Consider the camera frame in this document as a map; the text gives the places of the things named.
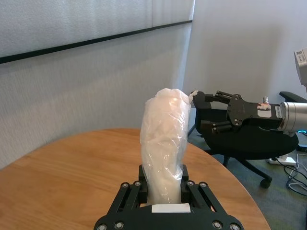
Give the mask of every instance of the black strip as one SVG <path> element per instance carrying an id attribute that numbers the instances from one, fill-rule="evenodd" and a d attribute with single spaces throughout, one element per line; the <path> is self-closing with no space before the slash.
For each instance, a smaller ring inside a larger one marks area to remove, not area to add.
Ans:
<path id="1" fill-rule="evenodd" d="M 100 38 L 95 38 L 95 39 L 92 39 L 92 40 L 76 42 L 76 43 L 62 45 L 62 46 L 56 46 L 56 47 L 47 48 L 47 49 L 30 51 L 30 52 L 26 52 L 26 53 L 22 53 L 22 54 L 15 54 L 15 55 L 6 56 L 6 57 L 0 57 L 0 64 L 10 62 L 10 61 L 17 61 L 17 60 L 21 60 L 21 59 L 25 59 L 25 58 L 31 58 L 31 57 L 35 57 L 35 56 L 39 56 L 39 55 L 43 55 L 43 54 L 50 54 L 50 53 L 62 51 L 62 50 L 65 50 L 65 49 L 71 49 L 71 48 L 76 48 L 76 47 L 80 47 L 80 46 L 86 46 L 86 45 L 89 45 L 89 44 L 103 42 L 103 41 L 116 39 L 116 38 L 120 38 L 120 37 L 126 37 L 126 36 L 130 36 L 130 35 L 145 33 L 145 32 L 149 32 L 149 31 L 152 31 L 152 30 L 162 29 L 162 28 L 166 28 L 166 27 L 170 27 L 170 26 L 191 23 L 191 22 L 192 22 L 192 20 L 179 22 L 179 23 L 172 23 L 172 24 L 167 24 L 167 25 L 154 26 L 154 27 L 147 28 L 147 29 L 136 30 L 136 31 L 122 33 L 122 34 L 111 35 L 111 36 L 107 36 L 107 37 L 100 37 Z"/>

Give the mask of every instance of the chair armrest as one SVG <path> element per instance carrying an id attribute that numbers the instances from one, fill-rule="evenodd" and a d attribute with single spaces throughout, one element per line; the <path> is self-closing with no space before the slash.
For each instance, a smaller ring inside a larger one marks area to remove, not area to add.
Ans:
<path id="1" fill-rule="evenodd" d="M 196 110 L 211 109 L 211 104 L 205 102 L 205 94 L 202 91 L 198 91 L 197 95 L 193 97 L 193 104 Z"/>
<path id="2" fill-rule="evenodd" d="M 279 93 L 279 95 L 281 95 L 286 100 L 286 102 L 307 103 L 307 100 L 305 98 L 302 98 L 291 92 L 282 91 Z"/>

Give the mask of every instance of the white plastic bag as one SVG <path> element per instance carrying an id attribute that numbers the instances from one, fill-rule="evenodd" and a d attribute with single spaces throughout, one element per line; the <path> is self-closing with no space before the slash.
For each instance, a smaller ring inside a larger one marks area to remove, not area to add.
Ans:
<path id="1" fill-rule="evenodd" d="M 146 102 L 140 141 L 150 204 L 181 203 L 181 160 L 187 145 L 189 96 L 163 89 Z"/>

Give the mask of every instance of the white roller blind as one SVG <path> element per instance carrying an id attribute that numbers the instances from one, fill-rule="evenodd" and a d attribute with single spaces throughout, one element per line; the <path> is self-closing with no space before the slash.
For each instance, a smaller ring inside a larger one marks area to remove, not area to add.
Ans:
<path id="1" fill-rule="evenodd" d="M 191 19 L 194 0 L 1 0 L 0 57 Z"/>

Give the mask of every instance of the chair wheel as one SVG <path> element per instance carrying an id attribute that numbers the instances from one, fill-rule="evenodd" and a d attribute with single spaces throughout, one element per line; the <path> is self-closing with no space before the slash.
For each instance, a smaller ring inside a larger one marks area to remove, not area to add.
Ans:
<path id="1" fill-rule="evenodd" d="M 271 182 L 268 181 L 268 180 L 266 180 L 266 179 L 263 179 L 263 180 L 260 182 L 260 186 L 261 186 L 262 188 L 268 188 L 268 187 L 270 187 L 270 185 L 271 185 Z"/>

